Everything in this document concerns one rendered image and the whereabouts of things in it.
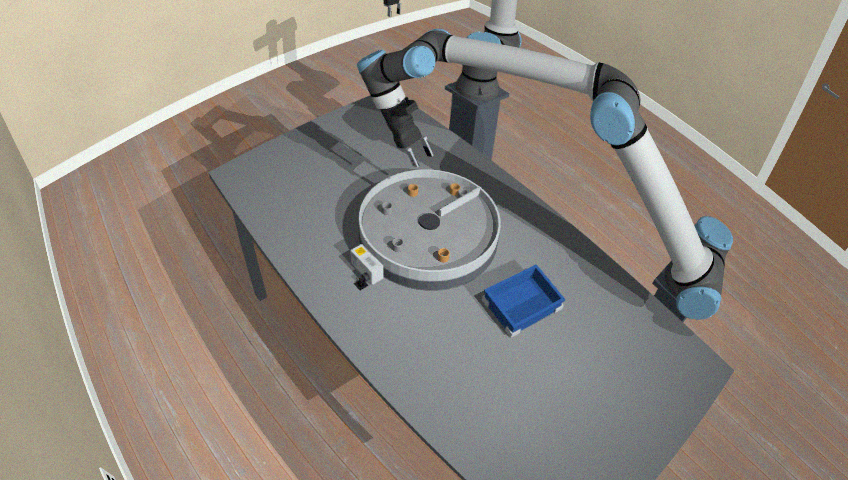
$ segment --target brown door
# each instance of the brown door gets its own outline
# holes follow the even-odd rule
[[[848,249],[848,28],[766,185]]]

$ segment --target table leg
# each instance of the table leg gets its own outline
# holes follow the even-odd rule
[[[257,299],[265,300],[268,295],[265,293],[265,282],[262,280],[262,272],[259,271],[259,262],[256,260],[253,236],[247,231],[247,227],[241,223],[238,215],[233,213],[233,217],[236,219],[236,230],[238,230],[241,251],[244,254],[244,263],[247,265],[247,272],[250,274],[250,283],[253,284],[253,293]]]

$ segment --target door handle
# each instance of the door handle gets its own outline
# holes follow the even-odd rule
[[[833,96],[834,96],[834,97],[836,97],[836,98],[839,98],[839,95],[837,95],[837,94],[836,94],[836,92],[834,92],[833,90],[831,90],[831,89],[830,89],[830,85],[828,85],[828,84],[826,84],[826,83],[824,84],[824,91],[825,91],[825,92],[827,92],[827,93],[829,93],[829,94],[831,94],[831,95],[833,95]]]

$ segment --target robotic arm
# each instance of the robotic arm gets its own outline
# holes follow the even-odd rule
[[[418,141],[423,140],[428,155],[432,153],[412,121],[415,102],[406,97],[400,82],[430,74],[437,61],[464,65],[463,75],[480,84],[493,81],[495,72],[505,72],[590,95],[592,127],[624,163],[671,257],[670,278],[660,286],[676,298],[678,312],[685,317],[707,318],[718,310],[724,257],[732,236],[728,239],[727,227],[711,217],[693,225],[639,114],[639,92],[630,78],[603,63],[584,64],[504,45],[489,32],[461,38],[431,30],[401,51],[374,52],[358,63],[359,72],[396,145],[407,149],[415,166],[412,146]]]

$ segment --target wooden floor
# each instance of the wooden floor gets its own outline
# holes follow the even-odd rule
[[[367,95],[356,62],[463,10],[284,66],[128,141],[42,191],[85,362],[136,479],[452,479],[267,261],[253,295],[208,172]],[[552,53],[525,39],[525,48]],[[410,98],[447,124],[440,64]],[[668,262],[588,97],[508,75],[495,161],[650,291]],[[848,271],[737,177],[643,109],[693,219],[734,232],[720,312],[686,324],[735,372],[663,479],[848,478]]]

